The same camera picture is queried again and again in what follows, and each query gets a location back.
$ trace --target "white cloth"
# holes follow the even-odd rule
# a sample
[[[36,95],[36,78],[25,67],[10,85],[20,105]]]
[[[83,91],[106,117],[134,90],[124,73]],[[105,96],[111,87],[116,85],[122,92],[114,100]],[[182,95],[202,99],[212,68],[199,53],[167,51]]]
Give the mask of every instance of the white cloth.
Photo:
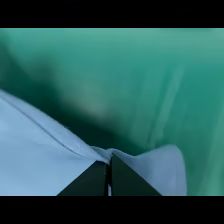
[[[162,195],[186,195],[180,150],[168,145],[139,156],[90,147],[57,121],[0,90],[0,195],[57,195],[112,153]]]

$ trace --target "dark triangular object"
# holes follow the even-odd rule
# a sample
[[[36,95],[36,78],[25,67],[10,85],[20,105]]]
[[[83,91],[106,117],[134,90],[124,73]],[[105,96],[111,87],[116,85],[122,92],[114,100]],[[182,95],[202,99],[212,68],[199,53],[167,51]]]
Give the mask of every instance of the dark triangular object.
[[[113,155],[111,160],[112,196],[161,196],[134,170]]]
[[[58,196],[106,196],[107,194],[107,165],[95,162]]]

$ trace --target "blurry green backdrop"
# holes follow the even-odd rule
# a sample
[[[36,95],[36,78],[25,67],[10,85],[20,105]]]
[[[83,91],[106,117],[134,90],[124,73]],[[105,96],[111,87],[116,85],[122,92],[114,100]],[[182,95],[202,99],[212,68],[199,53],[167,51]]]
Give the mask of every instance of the blurry green backdrop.
[[[224,195],[223,29],[0,29],[0,88],[90,145],[183,152],[189,195]]]

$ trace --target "white fabric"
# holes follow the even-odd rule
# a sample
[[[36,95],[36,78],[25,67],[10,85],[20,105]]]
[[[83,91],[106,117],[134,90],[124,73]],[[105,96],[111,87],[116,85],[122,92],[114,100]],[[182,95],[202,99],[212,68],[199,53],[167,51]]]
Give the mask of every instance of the white fabric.
[[[182,154],[172,145],[130,156],[90,147],[43,112],[0,90],[0,195],[57,195],[112,153],[162,195],[186,195]]]

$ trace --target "green background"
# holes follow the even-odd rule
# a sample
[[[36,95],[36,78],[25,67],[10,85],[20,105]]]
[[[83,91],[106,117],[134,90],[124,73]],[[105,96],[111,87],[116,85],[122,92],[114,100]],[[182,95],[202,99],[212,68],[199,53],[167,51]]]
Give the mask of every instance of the green background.
[[[223,29],[0,29],[0,88],[90,145],[183,152],[189,195],[224,195]]]

